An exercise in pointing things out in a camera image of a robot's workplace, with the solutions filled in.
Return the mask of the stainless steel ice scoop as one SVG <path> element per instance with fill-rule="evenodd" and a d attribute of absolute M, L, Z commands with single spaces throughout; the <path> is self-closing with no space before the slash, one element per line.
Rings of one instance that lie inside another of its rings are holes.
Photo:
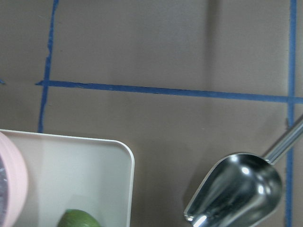
<path fill-rule="evenodd" d="M 254 227 L 278 207 L 283 183 L 274 165 L 303 135 L 299 118 L 263 156 L 234 153 L 207 173 L 184 210 L 193 227 Z"/>

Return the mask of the green avocado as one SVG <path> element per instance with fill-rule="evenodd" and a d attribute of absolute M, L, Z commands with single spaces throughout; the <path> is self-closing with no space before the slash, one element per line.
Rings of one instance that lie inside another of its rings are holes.
<path fill-rule="evenodd" d="M 89 213 L 67 209 L 57 223 L 58 227 L 100 227 L 100 223 Z"/>

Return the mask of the cream rectangular tray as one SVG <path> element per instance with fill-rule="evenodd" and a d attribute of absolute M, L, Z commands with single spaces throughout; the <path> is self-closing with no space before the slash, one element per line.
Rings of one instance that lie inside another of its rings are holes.
<path fill-rule="evenodd" d="M 54 227 L 67 209 L 103 227 L 130 225 L 134 156 L 117 140 L 3 130 L 27 166 L 28 194 L 17 227 Z"/>

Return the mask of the pink bowl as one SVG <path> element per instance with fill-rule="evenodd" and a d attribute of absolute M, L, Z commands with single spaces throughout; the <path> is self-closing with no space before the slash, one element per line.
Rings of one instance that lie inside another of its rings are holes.
<path fill-rule="evenodd" d="M 19 218 L 27 199 L 28 171 L 16 145 L 0 134 L 0 225 L 12 227 Z"/>

